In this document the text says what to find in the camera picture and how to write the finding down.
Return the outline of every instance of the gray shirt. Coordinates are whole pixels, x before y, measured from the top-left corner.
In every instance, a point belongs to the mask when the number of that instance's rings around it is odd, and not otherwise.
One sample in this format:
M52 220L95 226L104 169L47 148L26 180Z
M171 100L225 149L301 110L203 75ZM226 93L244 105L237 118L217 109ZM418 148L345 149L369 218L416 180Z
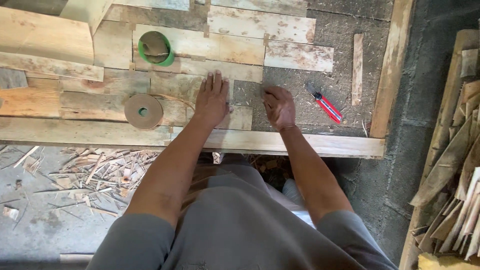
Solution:
M221 167L197 168L177 228L148 214L117 219L88 270L396 269L349 211L315 230Z

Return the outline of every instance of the forearm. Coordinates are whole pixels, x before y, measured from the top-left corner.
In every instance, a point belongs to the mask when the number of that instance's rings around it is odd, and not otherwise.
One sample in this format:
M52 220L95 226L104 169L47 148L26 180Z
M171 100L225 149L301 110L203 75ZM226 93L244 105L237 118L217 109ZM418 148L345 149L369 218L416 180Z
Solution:
M212 128L195 118L148 168L125 213L150 213L176 226L198 156Z
M298 127L280 132L287 148L295 181L313 222L335 210L353 209L336 178L313 150Z

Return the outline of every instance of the left hand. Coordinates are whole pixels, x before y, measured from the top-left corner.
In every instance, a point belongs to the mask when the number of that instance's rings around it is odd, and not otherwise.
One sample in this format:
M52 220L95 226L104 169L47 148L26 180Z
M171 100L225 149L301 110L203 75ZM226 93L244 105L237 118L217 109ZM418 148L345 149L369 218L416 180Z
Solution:
M217 70L214 80L213 73L209 72L200 85L192 120L212 129L220 124L230 110L227 105L228 89L228 78L222 80L222 73Z

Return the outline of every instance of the hand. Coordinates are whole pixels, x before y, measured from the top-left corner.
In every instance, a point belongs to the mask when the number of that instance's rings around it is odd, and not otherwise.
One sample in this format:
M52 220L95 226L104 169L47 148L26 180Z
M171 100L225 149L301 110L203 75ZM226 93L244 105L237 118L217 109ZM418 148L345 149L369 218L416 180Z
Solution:
M264 89L264 105L272 127L279 132L295 127L295 104L292 94L278 86Z
M211 129L220 124L230 111L227 105L228 88L228 78L222 80L222 73L219 70L215 73L215 81L213 74L209 72L207 79L203 79L200 85L192 120L200 121L202 125Z

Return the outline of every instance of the right hand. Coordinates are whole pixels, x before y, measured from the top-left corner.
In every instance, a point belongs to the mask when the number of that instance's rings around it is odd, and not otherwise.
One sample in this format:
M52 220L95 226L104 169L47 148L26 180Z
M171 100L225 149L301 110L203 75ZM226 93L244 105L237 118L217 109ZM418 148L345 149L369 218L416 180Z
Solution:
M278 86L264 89L264 105L272 127L279 132L295 127L295 104L292 94Z

